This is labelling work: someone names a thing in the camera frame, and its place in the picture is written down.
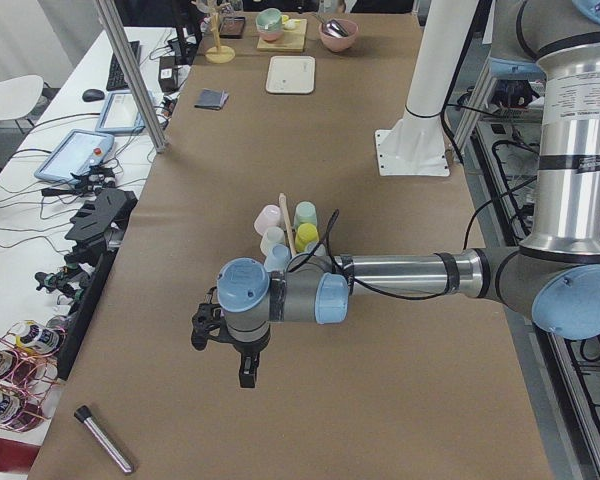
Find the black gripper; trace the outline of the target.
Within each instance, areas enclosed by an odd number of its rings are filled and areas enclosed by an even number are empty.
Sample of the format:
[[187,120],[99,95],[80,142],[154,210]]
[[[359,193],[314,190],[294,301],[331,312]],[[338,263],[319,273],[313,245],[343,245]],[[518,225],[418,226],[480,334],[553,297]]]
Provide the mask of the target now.
[[239,383],[241,388],[252,388],[257,384],[260,352],[269,344],[270,333],[250,342],[232,340],[233,347],[241,355]]

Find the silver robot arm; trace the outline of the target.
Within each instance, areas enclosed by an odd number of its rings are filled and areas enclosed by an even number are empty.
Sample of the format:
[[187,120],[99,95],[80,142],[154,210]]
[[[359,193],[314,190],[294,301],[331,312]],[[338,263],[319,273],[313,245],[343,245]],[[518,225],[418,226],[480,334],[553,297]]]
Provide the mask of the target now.
[[600,1],[500,1],[493,32],[502,60],[545,73],[530,234],[516,247],[429,256],[294,258],[269,273],[253,259],[227,263],[210,324],[193,345],[229,343],[239,380],[256,383],[274,322],[341,322],[356,287],[404,300],[461,293],[499,302],[570,340],[600,334]]

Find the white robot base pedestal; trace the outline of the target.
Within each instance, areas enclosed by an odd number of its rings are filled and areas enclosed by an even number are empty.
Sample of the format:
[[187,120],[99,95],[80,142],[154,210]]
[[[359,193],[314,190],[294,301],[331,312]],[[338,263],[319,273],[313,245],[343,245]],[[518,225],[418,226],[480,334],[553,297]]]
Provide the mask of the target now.
[[489,1],[430,3],[403,116],[392,129],[375,132],[380,175],[450,175],[443,110],[463,48],[490,9]]

